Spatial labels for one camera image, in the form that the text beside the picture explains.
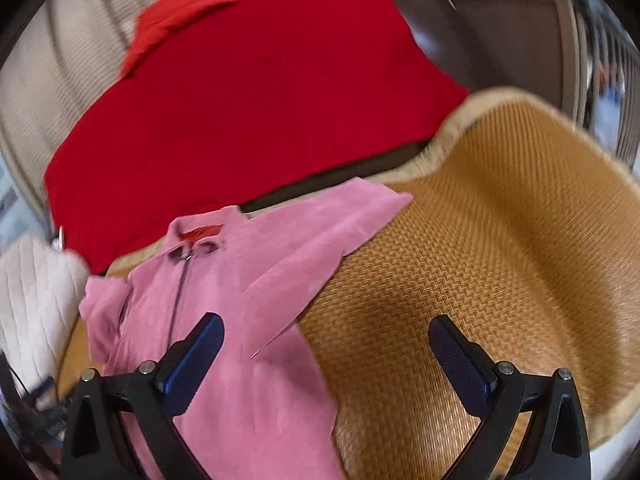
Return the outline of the red pillow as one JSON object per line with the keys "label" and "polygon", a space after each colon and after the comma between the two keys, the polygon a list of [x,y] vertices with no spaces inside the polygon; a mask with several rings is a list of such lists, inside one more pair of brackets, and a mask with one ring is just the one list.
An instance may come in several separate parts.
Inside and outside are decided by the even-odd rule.
{"label": "red pillow", "polygon": [[143,60],[180,29],[207,12],[236,0],[157,0],[137,18],[134,39],[120,66],[119,76],[132,75]]}

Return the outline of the beige dotted curtain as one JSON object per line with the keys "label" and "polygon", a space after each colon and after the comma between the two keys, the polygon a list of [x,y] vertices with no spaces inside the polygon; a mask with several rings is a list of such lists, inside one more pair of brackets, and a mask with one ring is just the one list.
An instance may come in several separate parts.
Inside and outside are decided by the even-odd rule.
{"label": "beige dotted curtain", "polygon": [[67,18],[40,11],[1,71],[1,146],[18,192],[52,218],[44,176],[89,107],[121,76],[131,44],[102,0],[66,0]]}

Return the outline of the small white patterned cloth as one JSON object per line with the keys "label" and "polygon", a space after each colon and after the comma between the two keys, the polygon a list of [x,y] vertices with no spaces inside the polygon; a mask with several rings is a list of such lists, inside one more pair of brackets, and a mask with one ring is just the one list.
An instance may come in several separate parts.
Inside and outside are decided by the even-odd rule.
{"label": "small white patterned cloth", "polygon": [[60,226],[58,232],[53,235],[51,246],[57,252],[62,252],[65,249],[65,235],[62,226]]}

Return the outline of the woven yellow sofa mat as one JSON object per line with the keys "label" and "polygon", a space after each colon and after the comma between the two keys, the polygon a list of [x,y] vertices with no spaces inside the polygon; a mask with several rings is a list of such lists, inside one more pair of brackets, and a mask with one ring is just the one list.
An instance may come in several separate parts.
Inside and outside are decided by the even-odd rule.
{"label": "woven yellow sofa mat", "polygon": [[[590,446],[639,407],[639,185],[514,90],[471,96],[425,152],[365,181],[411,195],[296,323],[336,407],[339,479],[447,479],[480,420],[428,343],[447,315],[495,362],[573,375]],[[134,415],[145,472],[166,479]]]}

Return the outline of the pink zip jacket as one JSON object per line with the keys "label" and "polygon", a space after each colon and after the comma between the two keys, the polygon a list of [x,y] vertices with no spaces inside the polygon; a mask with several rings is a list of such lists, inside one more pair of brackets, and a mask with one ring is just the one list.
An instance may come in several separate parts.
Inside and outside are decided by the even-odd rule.
{"label": "pink zip jacket", "polygon": [[221,352],[176,421],[195,458],[215,479],[341,478],[336,407],[296,320],[410,200],[352,179],[252,218],[235,206],[178,218],[127,276],[87,282],[90,356],[132,372],[217,313]]}

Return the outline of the white quilted cushion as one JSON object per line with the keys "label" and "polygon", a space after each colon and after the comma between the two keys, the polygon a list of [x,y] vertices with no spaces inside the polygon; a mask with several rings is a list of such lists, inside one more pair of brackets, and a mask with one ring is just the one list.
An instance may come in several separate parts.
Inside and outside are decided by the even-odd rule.
{"label": "white quilted cushion", "polygon": [[1,350],[27,390],[58,376],[89,275],[77,254],[30,233],[1,255]]}

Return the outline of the brown wooden cabinet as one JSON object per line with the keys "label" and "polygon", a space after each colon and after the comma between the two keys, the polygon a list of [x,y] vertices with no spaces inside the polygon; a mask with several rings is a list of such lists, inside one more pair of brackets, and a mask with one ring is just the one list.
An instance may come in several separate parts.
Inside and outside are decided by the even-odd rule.
{"label": "brown wooden cabinet", "polygon": [[465,88],[520,88],[577,117],[579,50],[570,0],[396,4],[425,55]]}

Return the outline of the red blanket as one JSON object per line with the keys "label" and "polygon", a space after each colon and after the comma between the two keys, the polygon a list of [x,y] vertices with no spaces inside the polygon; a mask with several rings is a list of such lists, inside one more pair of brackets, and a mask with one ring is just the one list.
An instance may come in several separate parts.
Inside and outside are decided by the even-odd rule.
{"label": "red blanket", "polygon": [[236,0],[81,116],[44,176],[50,211],[98,274],[175,218],[431,139],[467,94],[394,0]]}

